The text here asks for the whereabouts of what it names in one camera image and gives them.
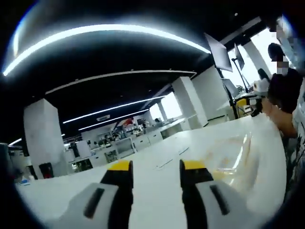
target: desk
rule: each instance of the desk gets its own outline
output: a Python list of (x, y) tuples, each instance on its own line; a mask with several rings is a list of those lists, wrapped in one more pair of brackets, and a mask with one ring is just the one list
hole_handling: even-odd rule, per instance
[[(245, 197), (248, 208), (264, 218), (281, 206), (286, 186), (285, 153), (276, 126), (264, 115), (183, 131), (126, 157), (133, 160), (133, 206), (129, 228), (186, 229), (186, 216), (180, 188), (179, 159), (199, 159), (216, 140), (251, 131), (259, 165), (251, 192)], [(185, 147), (187, 151), (179, 155)], [(166, 160), (173, 160), (158, 169)], [(100, 182), (110, 165), (70, 176), (32, 181), (18, 186), (29, 207), (42, 220), (55, 219), (67, 209), (69, 200), (92, 182)]]

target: person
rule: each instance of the person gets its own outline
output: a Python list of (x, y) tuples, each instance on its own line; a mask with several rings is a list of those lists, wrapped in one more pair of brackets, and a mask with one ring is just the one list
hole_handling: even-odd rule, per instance
[(269, 82), (267, 98), (279, 109), (291, 114), (296, 108), (303, 78), (298, 71), (289, 67), (280, 45), (271, 43), (268, 53), (271, 61), (276, 62), (277, 73), (273, 74)]
[(289, 192), (304, 173), (305, 80), (296, 70), (289, 68), (279, 45), (269, 45), (268, 52), (271, 60), (277, 62), (279, 70), (270, 81), (267, 98), (262, 100), (262, 111), (284, 137), (296, 138), (295, 150), (286, 154), (286, 192)]

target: black grip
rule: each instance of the black grip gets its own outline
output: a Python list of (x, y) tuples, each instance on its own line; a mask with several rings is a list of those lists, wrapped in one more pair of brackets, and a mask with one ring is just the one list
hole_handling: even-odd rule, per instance
[(87, 206), (85, 207), (85, 210), (84, 210), (85, 217), (90, 218), (90, 219), (93, 218), (96, 207), (98, 206), (104, 191), (105, 191), (105, 189), (102, 189), (102, 188), (98, 188), (95, 190), (95, 192), (91, 196)]

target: white pillar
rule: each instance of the white pillar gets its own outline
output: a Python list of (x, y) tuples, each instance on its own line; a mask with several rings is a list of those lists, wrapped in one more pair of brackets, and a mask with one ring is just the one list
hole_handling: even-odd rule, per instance
[(24, 132), (28, 152), (38, 179), (43, 179), (39, 165), (51, 163), (55, 177), (66, 175), (64, 145), (57, 108), (39, 100), (24, 109)]
[(185, 118), (197, 115), (201, 127), (208, 124), (205, 111), (189, 77), (179, 77), (172, 83), (175, 96)]
[(158, 102), (158, 107), (159, 107), (160, 112), (162, 114), (163, 120), (166, 121), (167, 120), (167, 116), (166, 116), (166, 113), (165, 113), (165, 110), (164, 110), (164, 107), (163, 107), (161, 101)]
[(150, 125), (156, 124), (153, 120), (153, 117), (151, 115), (150, 111), (147, 111), (143, 114), (143, 118), (150, 123)]
[(268, 69), (267, 64), (265, 63), (262, 55), (260, 54), (259, 50), (256, 48), (256, 46), (253, 44), (252, 41), (249, 41), (247, 44), (245, 44), (244, 49), (248, 53), (249, 57), (251, 58), (255, 68), (258, 70), (262, 68), (266, 74), (271, 78), (272, 74)]

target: floor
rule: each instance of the floor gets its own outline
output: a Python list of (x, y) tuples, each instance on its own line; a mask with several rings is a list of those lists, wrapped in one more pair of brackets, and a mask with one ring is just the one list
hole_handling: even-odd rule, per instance
[(224, 123), (224, 122), (226, 122), (226, 116), (210, 120), (209, 121), (209, 126), (210, 125), (217, 125), (217, 124)]

